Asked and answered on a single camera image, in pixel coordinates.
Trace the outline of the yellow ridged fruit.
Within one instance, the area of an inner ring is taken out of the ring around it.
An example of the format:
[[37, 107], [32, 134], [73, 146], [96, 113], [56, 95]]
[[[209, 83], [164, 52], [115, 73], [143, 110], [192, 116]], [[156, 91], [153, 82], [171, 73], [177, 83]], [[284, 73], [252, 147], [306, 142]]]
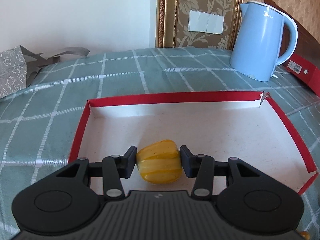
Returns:
[[182, 175], [180, 152], [172, 140], [148, 145], [136, 154], [140, 176], [153, 184], [169, 184]]

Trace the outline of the red shallow cardboard tray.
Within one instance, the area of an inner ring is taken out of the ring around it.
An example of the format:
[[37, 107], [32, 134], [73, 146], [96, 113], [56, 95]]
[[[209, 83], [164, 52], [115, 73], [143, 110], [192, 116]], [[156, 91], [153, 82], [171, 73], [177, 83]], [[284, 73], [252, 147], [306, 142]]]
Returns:
[[88, 100], [69, 160], [91, 162], [170, 139], [217, 161], [237, 157], [298, 193], [318, 177], [303, 139], [265, 92], [185, 92]]

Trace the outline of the green plaid bedsheet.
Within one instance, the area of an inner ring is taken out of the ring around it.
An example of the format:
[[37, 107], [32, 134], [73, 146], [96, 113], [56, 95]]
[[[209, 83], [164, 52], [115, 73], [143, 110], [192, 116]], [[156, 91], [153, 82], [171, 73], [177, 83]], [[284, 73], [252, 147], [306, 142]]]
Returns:
[[319, 97], [287, 72], [259, 82], [229, 65], [230, 51], [155, 48], [108, 52], [43, 68], [24, 90], [1, 99], [1, 239], [19, 230], [13, 198], [67, 163], [89, 99], [145, 93], [268, 91], [319, 163]]

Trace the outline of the light blue electric kettle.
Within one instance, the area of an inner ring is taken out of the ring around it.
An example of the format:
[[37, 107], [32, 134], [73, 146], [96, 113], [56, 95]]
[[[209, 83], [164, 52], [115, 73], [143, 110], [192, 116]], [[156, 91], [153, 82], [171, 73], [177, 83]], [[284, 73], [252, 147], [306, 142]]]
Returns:
[[257, 1], [240, 4], [242, 22], [230, 65], [247, 77], [267, 82], [276, 66], [287, 61], [298, 42], [295, 21], [280, 10]]

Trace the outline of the grey patterned gift bag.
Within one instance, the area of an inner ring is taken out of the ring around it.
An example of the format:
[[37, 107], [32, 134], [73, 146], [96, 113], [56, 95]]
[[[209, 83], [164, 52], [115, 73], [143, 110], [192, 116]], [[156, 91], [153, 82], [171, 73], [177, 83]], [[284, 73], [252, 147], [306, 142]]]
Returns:
[[35, 54], [23, 46], [16, 46], [1, 52], [1, 98], [27, 88], [42, 68], [58, 63], [62, 55], [86, 57], [88, 54], [89, 50], [82, 47]]

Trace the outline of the red box lid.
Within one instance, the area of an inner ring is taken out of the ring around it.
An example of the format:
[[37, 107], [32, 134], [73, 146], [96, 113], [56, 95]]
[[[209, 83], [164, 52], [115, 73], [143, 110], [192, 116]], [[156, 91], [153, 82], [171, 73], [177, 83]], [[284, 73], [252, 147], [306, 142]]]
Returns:
[[320, 94], [320, 72], [319, 68], [304, 59], [298, 54], [293, 54], [288, 63], [285, 64], [286, 70], [295, 75], [305, 83], [317, 96]]

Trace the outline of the white wall switch panel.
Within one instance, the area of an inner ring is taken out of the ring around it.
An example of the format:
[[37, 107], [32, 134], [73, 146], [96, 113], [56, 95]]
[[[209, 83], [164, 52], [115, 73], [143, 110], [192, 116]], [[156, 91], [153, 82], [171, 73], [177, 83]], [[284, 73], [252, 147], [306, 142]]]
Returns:
[[188, 31], [222, 35], [224, 17], [200, 11], [189, 11]]

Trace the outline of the gold picture frame moulding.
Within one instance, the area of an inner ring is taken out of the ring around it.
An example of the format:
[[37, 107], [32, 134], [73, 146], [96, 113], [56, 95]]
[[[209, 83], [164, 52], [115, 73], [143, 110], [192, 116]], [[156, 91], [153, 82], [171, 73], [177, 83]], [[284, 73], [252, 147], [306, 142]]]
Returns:
[[[243, 0], [158, 0], [156, 46], [232, 49]], [[188, 30], [189, 13], [206, 12], [224, 18], [222, 34]]]

